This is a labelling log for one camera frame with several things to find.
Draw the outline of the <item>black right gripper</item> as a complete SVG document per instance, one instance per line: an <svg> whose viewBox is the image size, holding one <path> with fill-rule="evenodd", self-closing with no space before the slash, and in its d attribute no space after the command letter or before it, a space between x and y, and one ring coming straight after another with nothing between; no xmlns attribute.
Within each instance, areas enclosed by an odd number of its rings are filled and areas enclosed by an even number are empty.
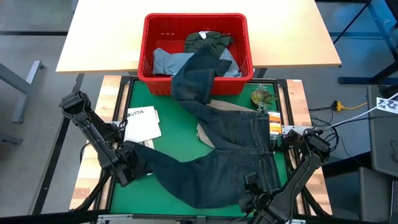
<svg viewBox="0 0 398 224"><path fill-rule="evenodd" d="M258 176L256 173L246 174L244 176L245 191L239 194L239 208L243 213L265 212L272 218L277 218L275 210L271 208L271 202L274 197L280 192L275 190L271 192L265 192L258 190Z"/></svg>

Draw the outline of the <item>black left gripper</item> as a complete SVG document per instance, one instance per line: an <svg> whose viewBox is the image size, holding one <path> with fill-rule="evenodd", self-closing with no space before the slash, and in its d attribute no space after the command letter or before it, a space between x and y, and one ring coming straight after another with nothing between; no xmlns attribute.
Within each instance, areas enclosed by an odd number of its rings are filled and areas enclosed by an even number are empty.
<svg viewBox="0 0 398 224"><path fill-rule="evenodd" d="M144 149L147 147L132 141L126 141L119 149L116 177L121 187L149 174L148 163L140 155Z"/></svg>

